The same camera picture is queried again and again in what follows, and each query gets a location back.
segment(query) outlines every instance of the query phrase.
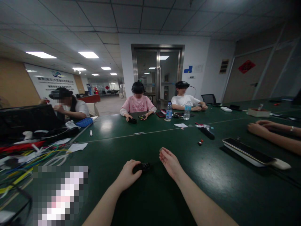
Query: reception desk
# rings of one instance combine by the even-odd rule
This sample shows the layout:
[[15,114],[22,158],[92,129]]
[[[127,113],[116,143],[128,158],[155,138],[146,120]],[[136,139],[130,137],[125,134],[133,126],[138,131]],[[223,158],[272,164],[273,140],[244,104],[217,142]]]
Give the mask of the reception desk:
[[96,102],[100,102],[100,95],[96,94],[96,95],[92,95],[92,96],[80,97],[80,98],[77,98],[77,99],[82,100],[86,103],[96,103]]

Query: office chair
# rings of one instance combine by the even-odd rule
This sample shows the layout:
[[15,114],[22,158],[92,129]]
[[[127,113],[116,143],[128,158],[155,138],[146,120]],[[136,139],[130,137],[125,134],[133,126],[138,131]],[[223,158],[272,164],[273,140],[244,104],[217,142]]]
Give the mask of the office chair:
[[208,105],[208,104],[216,104],[216,99],[214,94],[205,94],[201,95],[203,98],[203,101]]

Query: company logo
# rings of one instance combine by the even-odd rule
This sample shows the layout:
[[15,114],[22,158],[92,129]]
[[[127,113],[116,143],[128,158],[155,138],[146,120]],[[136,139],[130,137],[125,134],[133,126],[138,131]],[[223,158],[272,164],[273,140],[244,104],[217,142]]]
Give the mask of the company logo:
[[189,66],[188,69],[184,69],[184,73],[192,73],[192,66]]
[[52,71],[52,75],[53,75],[54,77],[59,77],[59,78],[62,77],[62,75],[61,75],[59,72],[55,72],[55,71]]

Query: blue basket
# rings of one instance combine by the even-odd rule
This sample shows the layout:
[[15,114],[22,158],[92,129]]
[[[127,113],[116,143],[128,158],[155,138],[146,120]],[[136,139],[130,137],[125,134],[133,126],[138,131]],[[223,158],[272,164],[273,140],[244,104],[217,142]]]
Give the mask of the blue basket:
[[76,123],[76,125],[79,126],[79,127],[86,127],[86,126],[89,126],[92,123],[93,123],[92,118],[85,118],[85,119],[79,121],[78,123]]

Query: plastic bottle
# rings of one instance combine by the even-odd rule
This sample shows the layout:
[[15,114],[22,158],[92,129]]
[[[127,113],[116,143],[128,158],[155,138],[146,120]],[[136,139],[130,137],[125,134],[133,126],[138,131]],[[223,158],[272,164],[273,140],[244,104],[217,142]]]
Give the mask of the plastic bottle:
[[183,116],[184,120],[188,120],[190,118],[190,111],[191,111],[191,104],[190,104],[190,102],[188,102],[185,105],[185,111],[184,111],[184,116]]
[[166,108],[166,118],[171,119],[172,118],[172,103],[168,102],[167,108]]

